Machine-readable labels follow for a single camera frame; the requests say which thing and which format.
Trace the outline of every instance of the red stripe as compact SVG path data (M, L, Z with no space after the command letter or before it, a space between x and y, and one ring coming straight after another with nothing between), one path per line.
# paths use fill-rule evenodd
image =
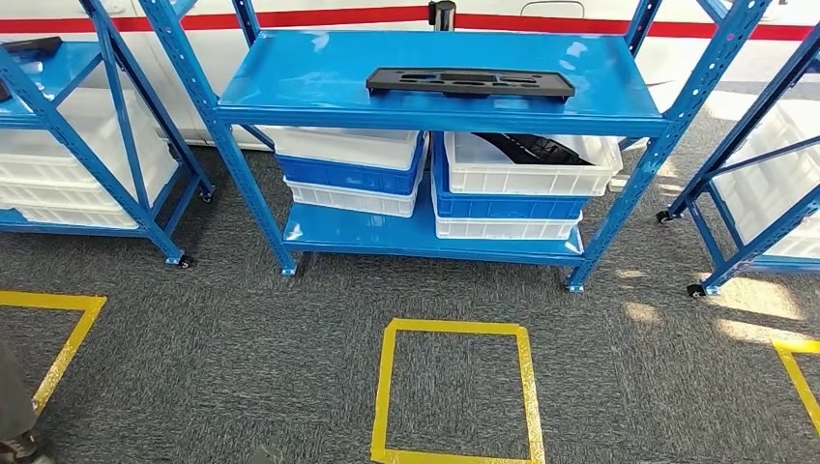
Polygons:
M424 21L426 7L379 7L337 10L310 10L297 12L259 13L262 27L327 26L336 24L368 24L377 22ZM116 17L114 24L122 32L150 32L145 17ZM613 19L577 19L564 17L513 16L502 14L458 14L456 26L467 29L495 29L506 31L552 32L576 34L623 34L629 22ZM183 19L187 30L236 29L234 14L194 14ZM801 41L810 26L761 24L751 37L760 40ZM59 19L0 19L3 34L70 34L94 32L86 18ZM709 39L715 32L712 23L659 22L653 23L650 35L655 37Z

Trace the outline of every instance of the yellow floor tape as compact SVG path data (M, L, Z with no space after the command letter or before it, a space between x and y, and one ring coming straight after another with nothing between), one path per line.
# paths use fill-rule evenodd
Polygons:
M105 305L106 297L79 297L73 295L47 295L43 293L23 293L23 292L3 292L0 291L0 306L19 306L37 309L62 309L68 311L81 311L82 315L77 321L69 339L63 345L63 349L57 355L57 359L40 383L40 387L34 394L34 402L37 405L37 415L43 411L48 399L57 388L60 379L66 372L69 363L72 361L79 345L85 339L85 335L94 325L100 310Z
M393 376L396 331L438 332L456 334L514 335L521 366L521 385L524 391L524 411L530 444L529 459L509 459L483 456L460 456L435 452L386 449L387 419L390 405L390 383ZM530 354L527 330L517 324L487 322L431 321L423 319L393 319L384 332L379 363L379 385L376 390L376 416L370 442L370 459L383 464L544 464L541 415L536 395L536 376Z
M820 341L776 341L775 350L777 355L780 356L786 372L792 379L792 384L794 384L797 395L802 400L811 422L814 423L814 429L820 435L820 406L817 405L817 399L814 398L808 382L794 359L795 354L820 355Z

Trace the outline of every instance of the shelving unit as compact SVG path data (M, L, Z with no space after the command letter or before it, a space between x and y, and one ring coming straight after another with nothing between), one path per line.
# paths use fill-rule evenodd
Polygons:
M820 145L820 133L817 133L816 136L802 142L793 143L769 153L727 165L730 157L741 148L744 141L747 140L766 114L775 107L783 94L796 84L811 66L815 66L818 52L820 52L820 23L814 26L808 37L805 38L785 66L777 73L775 79L766 87L741 121L717 146L706 163L689 181L683 192L667 210L657 214L658 221L666 222L674 218L680 218L684 211L689 210L692 220L712 256L715 264L712 274L702 282L690 285L687 288L690 296L716 295L721 285L741 273L806 274L820 272L820 258L764 254L801 225L805 218L820 210L820 184L807 192L756 237L744 241L739 233L732 211L724 201L725 191L721 194L720 187L715 182L718 176L731 172L742 175L745 168ZM793 174L797 176L801 173L794 172ZM789 178L784 177L782 181L788 183ZM697 200L704 193L709 194L716 204L717 211L737 247L737 251L729 257L724 256L720 250L715 236L697 205Z
M122 206L137 226L134 229L124 229L34 222L29 221L14 209L7 209L0 211L0 231L146 238L164 253L166 263L186 268L192 261L183 249L172 241L171 234L197 190L204 201L210 202L214 188L193 157L182 134L179 133L161 105L159 97L137 65L111 19L105 13L100 1L79 0L79 3L94 24L98 37L97 42L62 43L53 56L38 58L39 63L35 71L26 71L24 67L27 63L18 63L0 46L0 79L5 82L13 94L11 100L0 103L0 129L49 131L72 152L76 160ZM136 190L136 199L101 162L58 109L66 96L100 63L105 66L111 88L111 96ZM145 191L142 169L120 81L120 68L131 79L135 90L167 134L170 146L179 161L179 166L170 181L162 188L153 205L150 204ZM169 220L165 225L160 225L157 222L157 216L174 186L183 179L187 182L184 193L178 200Z
M719 4L700 3L707 11ZM769 3L736 2L730 11L717 13L717 31L706 53L672 109L660 114L633 58L659 0L638 2L625 36L263 31L251 2L233 0L249 53L221 97L208 83L180 24L179 2L140 0L284 274L296 273L294 250L401 254L571 266L568 287L572 292L583 291L609 243ZM371 97L365 81L378 67L560 71L575 86L575 96L566 104L540 98L459 99L414 92ZM424 187L410 218L297 204L282 235L231 134L231 126L239 125L273 147L273 141L253 127L260 124L648 136L650 142L584 249L577 227L565 242L440 240L435 236L429 188Z

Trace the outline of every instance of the person's leg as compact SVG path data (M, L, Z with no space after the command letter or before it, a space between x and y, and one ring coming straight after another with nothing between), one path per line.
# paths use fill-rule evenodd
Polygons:
M0 462L52 462L31 434L37 416L12 350L0 340Z
M0 442L31 430L35 421L31 394L23 385L15 355L0 340Z

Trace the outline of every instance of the stacked bins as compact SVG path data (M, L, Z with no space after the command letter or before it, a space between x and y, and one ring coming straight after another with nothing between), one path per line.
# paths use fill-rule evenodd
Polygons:
M820 135L818 112L816 101L780 101L726 166ZM820 146L729 171L713 182L747 244L820 184ZM764 254L820 259L820 215L805 217Z
M136 93L126 108L151 205L179 163ZM117 113L107 89L76 89L59 106L100 161L136 198ZM0 215L18 222L134 229L136 222L74 155L45 130L0 130Z
M614 137L550 136L589 166L515 164L469 132L437 132L431 165L441 239L566 240L623 167Z
M426 132L273 129L293 201L410 218L425 170Z

